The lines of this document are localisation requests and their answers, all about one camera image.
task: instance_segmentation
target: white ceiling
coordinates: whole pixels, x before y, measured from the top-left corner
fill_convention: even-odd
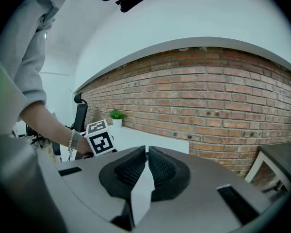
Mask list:
[[[97,27],[119,9],[115,2],[67,0],[48,32],[47,53],[56,49],[77,58]]]

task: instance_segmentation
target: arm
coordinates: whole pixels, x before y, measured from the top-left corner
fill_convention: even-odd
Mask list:
[[[20,118],[42,136],[68,147],[72,130],[57,121],[43,103],[37,101],[30,104],[21,112]],[[84,136],[80,136],[77,151],[82,154],[92,152]]]

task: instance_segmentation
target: white pot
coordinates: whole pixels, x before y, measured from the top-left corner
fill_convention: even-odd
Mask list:
[[[123,119],[112,119],[113,126],[115,128],[121,128],[122,127],[122,121],[123,121]]]

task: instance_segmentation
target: table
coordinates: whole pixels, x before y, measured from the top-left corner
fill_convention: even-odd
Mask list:
[[[281,180],[285,188],[291,191],[291,142],[264,145],[258,147],[259,155],[245,180],[251,182],[262,163],[265,162]]]
[[[114,137],[113,142],[117,151],[123,151],[136,146],[145,145],[145,150],[147,152],[149,146],[157,146],[189,154],[189,142],[187,141],[147,133],[139,130],[134,130],[127,127],[116,128],[113,125],[110,125],[108,129],[111,135]],[[60,145],[60,152],[62,162],[68,161],[69,158],[68,148]],[[73,150],[72,157],[70,158],[71,161],[75,160],[76,154],[77,151]]]

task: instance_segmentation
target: red brick wall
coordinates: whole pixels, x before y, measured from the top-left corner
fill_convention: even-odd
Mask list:
[[[126,127],[184,139],[190,154],[240,176],[257,146],[291,141],[291,72],[246,52],[172,50],[119,67],[82,89],[86,123],[116,108]]]

